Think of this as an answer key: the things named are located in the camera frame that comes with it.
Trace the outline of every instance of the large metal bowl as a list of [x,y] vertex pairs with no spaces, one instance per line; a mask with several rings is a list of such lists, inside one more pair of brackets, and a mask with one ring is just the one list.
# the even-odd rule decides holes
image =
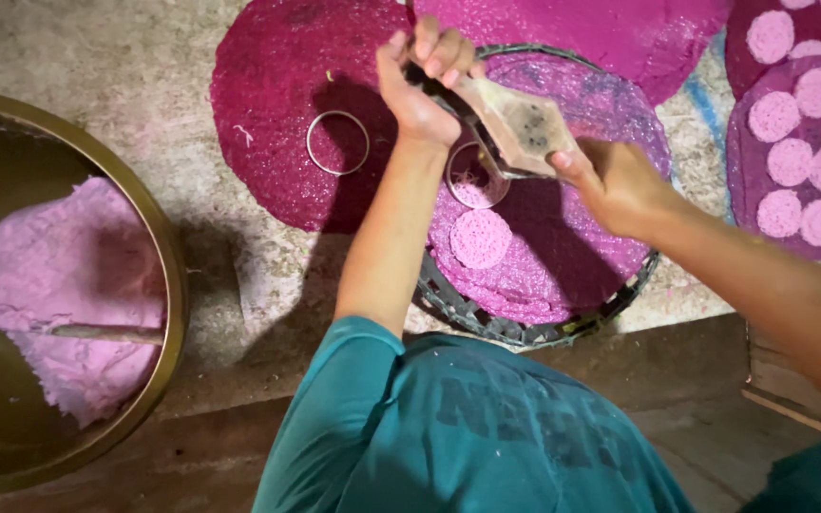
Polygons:
[[81,430],[43,399],[38,379],[0,333],[0,492],[71,472],[127,437],[163,396],[188,324],[185,266],[170,221],[135,173],[83,130],[0,96],[0,220],[20,208],[68,196],[90,175],[106,175],[142,216],[163,264],[166,339],[142,392],[113,418]]

